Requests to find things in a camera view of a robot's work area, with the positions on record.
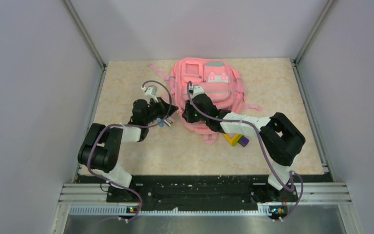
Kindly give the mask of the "pink student backpack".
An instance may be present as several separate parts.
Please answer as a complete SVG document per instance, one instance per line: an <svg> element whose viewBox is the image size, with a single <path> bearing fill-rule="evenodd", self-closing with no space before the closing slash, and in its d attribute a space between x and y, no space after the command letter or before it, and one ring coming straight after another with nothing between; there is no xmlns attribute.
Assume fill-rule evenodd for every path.
<svg viewBox="0 0 374 234"><path fill-rule="evenodd" d="M167 84L172 97L172 105L178 107L177 114L183 125L197 134L203 135L204 142L213 144L218 134L211 131L204 122L188 123L182 117L185 104L188 101L187 83L200 86L218 109L240 113L245 109L261 111L256 104L245 104L245 85L240 73L228 63L205 58L183 58L177 61L170 75L166 75L153 64L149 68L156 72Z"/></svg>

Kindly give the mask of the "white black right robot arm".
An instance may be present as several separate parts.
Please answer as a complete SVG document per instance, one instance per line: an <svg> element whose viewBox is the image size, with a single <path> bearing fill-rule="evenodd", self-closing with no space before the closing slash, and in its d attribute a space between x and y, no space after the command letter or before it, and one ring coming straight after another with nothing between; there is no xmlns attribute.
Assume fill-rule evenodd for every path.
<svg viewBox="0 0 374 234"><path fill-rule="evenodd" d="M286 190L294 191L292 167L306 139L283 113L271 117L251 117L229 110L218 109L206 94L189 97L185 101L182 117L188 123L203 122L211 131L223 134L240 134L259 141L270 175L266 195L279 201Z"/></svg>

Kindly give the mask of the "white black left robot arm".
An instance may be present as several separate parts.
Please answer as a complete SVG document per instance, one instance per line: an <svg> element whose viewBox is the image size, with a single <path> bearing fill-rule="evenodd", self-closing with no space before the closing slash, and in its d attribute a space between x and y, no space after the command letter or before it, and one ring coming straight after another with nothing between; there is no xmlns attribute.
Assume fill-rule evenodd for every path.
<svg viewBox="0 0 374 234"><path fill-rule="evenodd" d="M94 174L118 189L118 195L124 201L135 199L137 189L131 185L132 175L118 163L122 143L142 142L148 132L149 124L163 125L167 117L178 110L178 107L166 103L161 97L134 101L132 116L128 124L103 125L93 123L78 151L77 161Z"/></svg>

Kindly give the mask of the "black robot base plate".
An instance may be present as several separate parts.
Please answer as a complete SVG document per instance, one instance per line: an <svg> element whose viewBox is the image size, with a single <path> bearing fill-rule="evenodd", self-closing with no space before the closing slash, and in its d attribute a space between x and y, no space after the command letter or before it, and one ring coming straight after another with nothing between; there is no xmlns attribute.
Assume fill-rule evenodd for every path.
<svg viewBox="0 0 374 234"><path fill-rule="evenodd" d="M107 202L138 202L142 211L255 211L259 203L287 205L297 192L276 190L267 175L135 175L130 189L110 187Z"/></svg>

